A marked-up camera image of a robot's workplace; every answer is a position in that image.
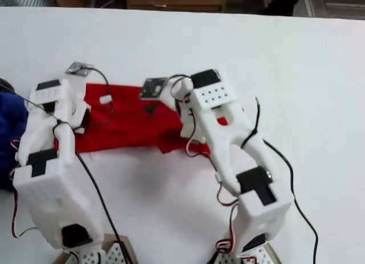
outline red cloth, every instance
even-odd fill
[[[162,153],[168,153],[185,148],[187,140],[180,137],[183,125],[177,112],[160,101],[140,100],[140,87],[110,85],[110,89],[114,106],[113,122],[76,135],[78,152],[157,146]],[[87,84],[85,101],[91,106],[91,124],[108,122],[110,105],[99,102],[99,98],[106,94],[105,85]],[[209,152],[206,144],[191,144],[190,149],[199,153]]]

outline blue fabric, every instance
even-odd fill
[[[17,164],[11,141],[20,138],[26,128],[28,112],[24,101],[9,92],[0,92],[0,189],[12,190],[9,171]]]

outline cable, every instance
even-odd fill
[[[73,251],[71,251],[70,254],[72,254],[76,258],[76,261],[79,264],[80,263],[80,259],[79,259],[78,255],[75,254]]]
[[[19,149],[19,143],[21,142],[20,139],[14,139],[10,142],[11,147],[13,147],[15,150]]]
[[[241,149],[244,149],[246,143],[248,143],[248,141],[257,134],[257,128],[258,128],[258,121],[260,119],[260,114],[261,114],[261,105],[260,102],[258,101],[258,98],[255,97],[256,99],[256,103],[257,103],[257,114],[256,114],[256,123],[255,123],[255,127],[252,129],[251,133],[248,135],[247,138],[245,138],[244,142],[241,144]]]
[[[236,236],[233,230],[233,211],[238,206],[238,204],[234,204],[230,211],[229,216],[229,238],[224,238],[218,240],[216,243],[216,249],[222,254],[230,254],[233,252],[234,247],[236,245]]]
[[[5,88],[5,89],[7,89],[7,90],[9,90],[6,86],[4,86],[3,84],[1,84],[0,83],[0,86],[1,87],[3,87],[3,88]],[[42,109],[43,111],[45,111],[45,113],[47,113],[48,115],[50,115],[51,117],[54,117],[56,120],[58,120],[58,118],[55,116],[55,115],[53,115],[53,114],[51,114],[51,113],[48,113],[41,105],[38,105],[38,104],[35,104],[33,101],[31,101],[31,100],[29,100],[29,99],[26,99],[26,98],[24,98],[24,97],[22,97],[21,95],[19,95],[18,93],[15,93],[15,92],[12,92],[12,94],[14,94],[15,96],[18,96],[19,98],[21,98],[21,99],[23,99],[24,101],[26,101],[26,102],[28,102],[28,103],[30,103],[30,104],[32,104],[32,105],[34,105],[34,106],[36,106],[36,107],[38,107],[39,109]]]
[[[106,87],[107,87],[107,94],[112,98],[109,81],[108,81],[107,77],[100,70],[98,70],[95,67],[81,67],[78,70],[76,70],[76,72],[79,71],[79,70],[82,70],[82,69],[92,70],[92,71],[96,71],[97,73],[99,73],[103,77],[103,79],[105,81],[105,84],[106,84]],[[113,98],[112,98],[112,100],[110,101],[110,116],[109,116],[108,122],[106,122],[106,123],[90,124],[90,128],[103,127],[103,126],[109,125],[109,124],[111,124],[113,122],[113,119],[114,119],[114,104],[113,104]],[[83,127],[76,127],[74,129],[74,131],[77,130],[77,129],[79,129],[79,128],[83,128]]]
[[[238,199],[235,199],[234,201],[229,202],[229,203],[224,203],[224,202],[222,202],[222,201],[219,199],[219,195],[220,195],[220,193],[221,193],[221,191],[222,191],[222,187],[223,187],[223,184],[222,184],[222,182],[220,182],[219,189],[218,189],[218,192],[217,192],[217,201],[218,201],[221,205],[223,205],[223,206],[225,206],[225,207],[229,207],[229,206],[232,206],[233,204],[237,203],[237,202],[238,202]]]
[[[132,264],[133,262],[132,262],[132,260],[131,260],[131,257],[129,256],[129,254],[128,254],[128,250],[127,250],[127,248],[125,247],[124,243],[120,240],[119,234],[118,234],[118,232],[117,232],[117,230],[116,230],[116,228],[115,228],[115,226],[114,226],[113,220],[112,220],[112,218],[111,218],[111,216],[110,216],[110,214],[109,214],[108,208],[107,208],[107,206],[106,206],[106,204],[105,204],[105,202],[104,202],[104,198],[103,198],[103,196],[102,196],[102,193],[101,193],[101,191],[100,191],[100,189],[99,189],[98,184],[96,183],[96,181],[95,181],[94,177],[92,176],[92,174],[91,174],[91,172],[90,172],[89,168],[87,167],[87,165],[86,165],[85,161],[82,159],[81,155],[80,155],[78,152],[76,152],[76,151],[75,151],[75,154],[76,154],[76,157],[79,159],[80,163],[82,164],[82,166],[84,167],[85,171],[86,171],[86,172],[87,172],[87,174],[89,175],[89,177],[90,177],[90,179],[91,179],[91,181],[92,181],[92,184],[94,185],[94,187],[95,187],[95,189],[96,189],[96,192],[98,193],[98,196],[99,196],[99,198],[100,198],[100,202],[101,202],[101,203],[102,203],[102,205],[103,205],[103,209],[104,209],[105,214],[107,215],[107,218],[108,218],[108,220],[109,220],[109,223],[110,223],[110,225],[111,225],[111,227],[112,227],[112,229],[113,229],[113,232],[114,232],[115,238],[116,238],[116,240],[118,241],[118,244],[119,244],[119,246],[120,246],[120,250],[121,250],[121,252],[122,252],[122,253],[123,253],[123,255],[126,257],[126,259],[127,259],[127,263]]]
[[[19,237],[23,236],[27,231],[38,230],[37,227],[30,227],[30,228],[24,230],[23,232],[21,232],[21,234],[17,235],[15,232],[15,221],[17,220],[17,212],[18,212],[18,192],[17,192],[17,190],[14,190],[14,212],[13,212],[13,219],[11,220],[11,235],[14,238],[19,238]]]
[[[291,190],[291,193],[294,196],[294,204],[295,204],[295,207],[297,208],[299,214],[301,214],[301,216],[305,220],[305,222],[307,222],[308,226],[313,231],[314,236],[315,236],[315,242],[314,242],[314,248],[313,248],[313,264],[315,264],[316,263],[316,258],[317,258],[318,241],[319,241],[318,233],[317,233],[316,229],[313,227],[312,223],[309,221],[309,219],[303,213],[302,209],[299,207],[299,204],[298,204],[298,201],[297,201],[297,197],[295,196],[295,193],[294,193],[294,170],[293,170],[293,167],[291,166],[289,160],[278,149],[276,149],[275,147],[273,147],[266,140],[263,140],[263,142],[271,150],[273,150],[286,163],[286,165],[289,168],[289,171],[290,171],[290,190]]]
[[[256,114],[256,123],[255,123],[255,127],[252,130],[251,134],[244,140],[244,142],[241,145],[241,149],[244,148],[245,144],[249,141],[249,139],[251,137],[253,137],[256,133],[257,133],[257,127],[258,127],[258,121],[260,118],[260,112],[261,112],[261,106],[260,103],[258,101],[258,99],[256,98],[256,103],[257,103],[257,114]],[[318,233],[316,231],[316,229],[313,227],[312,223],[308,220],[308,218],[305,216],[305,214],[303,213],[302,209],[299,207],[297,198],[295,196],[294,193],[294,169],[291,166],[289,160],[278,150],[276,149],[274,146],[272,146],[268,141],[263,140],[263,142],[271,149],[273,150],[287,165],[287,167],[289,168],[290,171],[290,190],[291,193],[293,194],[294,197],[294,204],[295,207],[297,208],[299,214],[302,216],[302,218],[305,220],[305,222],[308,224],[308,226],[311,228],[311,230],[313,231],[314,235],[315,235],[315,242],[314,242],[314,248],[313,248],[313,264],[316,263],[316,258],[317,258],[317,248],[318,248]]]
[[[247,261],[247,263],[251,263],[251,260],[253,260],[253,264],[257,264],[257,258],[253,255],[247,257],[247,256],[244,256],[244,255],[238,255],[237,258],[241,258],[241,262],[243,263],[244,260]]]
[[[98,70],[98,69],[96,69],[96,68],[92,68],[92,67],[88,67],[88,68],[86,68],[85,67],[85,69],[90,69],[90,70],[94,70],[94,71],[96,71],[96,72],[98,72],[99,74],[101,74],[101,76],[105,79],[105,81],[106,81],[106,84],[107,84],[107,90],[108,90],[108,94],[109,95],[111,95],[111,93],[110,93],[110,87],[109,87],[109,82],[108,82],[108,80],[107,80],[107,78],[105,77],[105,75],[100,71],[100,70]],[[2,86],[2,87],[4,87],[5,89],[7,89],[8,90],[8,88],[6,87],[6,86],[4,86],[3,84],[1,84],[0,83],[0,86]],[[36,107],[38,107],[38,108],[40,108],[40,109],[42,109],[42,110],[44,110],[45,111],[45,113],[47,113],[47,114],[49,114],[50,116],[52,116],[52,117],[54,117],[56,120],[57,120],[57,124],[53,127],[53,129],[52,129],[52,133],[53,133],[53,135],[55,135],[55,129],[56,129],[56,127],[58,127],[58,126],[60,126],[61,124],[67,124],[67,125],[69,125],[70,126],[70,128],[72,128],[72,126],[68,123],[68,122],[65,122],[65,121],[62,121],[61,119],[58,119],[56,116],[54,116],[53,114],[51,114],[51,113],[48,113],[42,106],[40,106],[40,105],[37,105],[37,104],[35,104],[35,103],[33,103],[32,101],[30,101],[30,100],[28,100],[28,99],[26,99],[26,98],[24,98],[24,97],[22,97],[21,95],[19,95],[19,94],[16,94],[16,93],[14,93],[15,95],[17,95],[17,96],[19,96],[21,99],[23,99],[24,101],[27,101],[27,102],[29,102],[29,103],[31,103],[31,104],[33,104],[34,106],[36,106]],[[104,126],[104,125],[107,125],[107,124],[109,124],[112,120],[113,120],[113,104],[112,104],[112,101],[110,102],[110,104],[111,104],[111,116],[110,116],[110,120],[109,120],[109,122],[107,122],[107,123],[105,123],[105,124],[99,124],[98,126]],[[119,234],[118,234],[118,232],[117,232],[117,230],[116,230],[116,228],[115,228],[115,226],[114,226],[114,223],[113,223],[113,220],[111,219],[111,217],[110,217],[110,214],[109,214],[109,211],[108,211],[108,209],[107,209],[107,207],[106,207],[106,205],[105,205],[105,202],[104,202],[104,198],[103,198],[103,196],[102,196],[102,194],[101,194],[101,192],[100,192],[100,189],[99,189],[99,187],[98,187],[98,185],[97,185],[97,183],[96,183],[96,181],[95,181],[95,179],[94,179],[94,177],[92,176],[92,174],[91,174],[91,172],[90,172],[90,170],[89,170],[89,168],[87,167],[87,165],[86,165],[86,163],[84,162],[84,160],[82,159],[82,157],[80,156],[80,154],[78,154],[78,152],[76,152],[75,151],[75,154],[76,154],[76,156],[77,156],[77,158],[79,159],[79,161],[81,162],[81,164],[83,165],[83,167],[84,167],[84,169],[85,169],[85,171],[87,172],[87,174],[89,175],[89,177],[90,177],[90,179],[91,179],[91,181],[92,181],[92,183],[93,183],[93,185],[94,185],[94,187],[95,187],[95,189],[96,189],[96,191],[97,191],[97,193],[98,193],[98,195],[99,195],[99,198],[100,198],[100,201],[101,201],[101,203],[102,203],[102,205],[103,205],[103,208],[104,208],[104,211],[105,211],[105,213],[106,213],[106,215],[107,215],[107,218],[108,218],[108,220],[109,220],[109,223],[110,223],[110,225],[111,225],[111,227],[112,227],[112,229],[113,229],[113,232],[114,232],[114,234],[115,234],[115,238],[116,238],[116,240],[118,241],[118,243],[119,243],[119,245],[120,245],[120,249],[121,249],[121,251],[122,251],[122,253],[123,253],[123,255],[126,257],[126,260],[127,260],[127,264],[131,264],[132,263],[132,260],[131,260],[131,257],[129,256],[129,254],[128,254],[128,250],[127,250],[127,248],[125,247],[125,245],[124,245],[124,243],[122,243],[122,241],[120,240],[120,237],[119,237]],[[13,237],[14,238],[18,238],[18,237],[21,237],[22,235],[24,235],[27,231],[29,231],[29,230],[31,230],[31,229],[37,229],[37,228],[35,228],[35,227],[33,227],[33,228],[29,228],[29,229],[26,229],[25,231],[23,231],[19,236],[17,236],[16,235],[16,233],[15,233],[15,219],[16,219],[16,216],[17,216],[17,210],[18,210],[18,192],[15,190],[14,191],[14,214],[13,214],[13,220],[12,220],[12,223],[11,223],[11,232],[12,232],[12,234],[13,234]]]
[[[188,76],[188,75],[184,75],[184,74],[172,75],[172,76],[170,76],[170,77],[167,79],[167,82],[169,82],[170,80],[175,79],[175,78],[179,78],[179,79],[177,79],[177,80],[176,80],[176,81],[172,84],[171,89],[170,89],[170,93],[171,93],[171,96],[172,96],[175,100],[177,100],[177,101],[178,101],[178,102],[180,102],[180,103],[183,103],[183,102],[184,102],[184,100],[185,100],[185,98],[186,98],[187,96],[189,96],[190,94],[186,94],[186,95],[183,97],[183,99],[182,99],[182,100],[180,100],[180,99],[178,99],[177,97],[175,97],[175,95],[174,95],[174,93],[173,93],[173,89],[175,88],[175,86],[176,86],[179,82],[181,82],[181,81],[182,81],[182,80],[184,80],[185,78],[191,79],[191,77],[190,77],[190,76]]]

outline white surface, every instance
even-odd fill
[[[320,237],[318,263],[362,259],[365,22],[87,9],[5,8],[0,16],[0,76],[25,96],[75,60],[112,83],[138,86],[150,76],[224,70],[251,119],[259,97],[259,128],[295,169],[298,201]],[[97,74],[88,80],[102,82]],[[236,157],[237,167],[252,166],[247,155]],[[209,161],[148,148],[102,152],[86,163],[140,263],[206,263],[229,216],[216,202]],[[76,172],[90,184],[80,166]],[[11,237],[13,196],[0,195],[2,262],[51,263],[59,251],[36,231]],[[18,229],[31,225],[20,201]],[[271,244],[283,263],[307,264],[313,243],[292,207]]]

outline drawer handle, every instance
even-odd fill
[[[151,0],[151,4],[157,7],[167,7],[167,5],[159,5],[158,3],[155,2],[155,0]]]

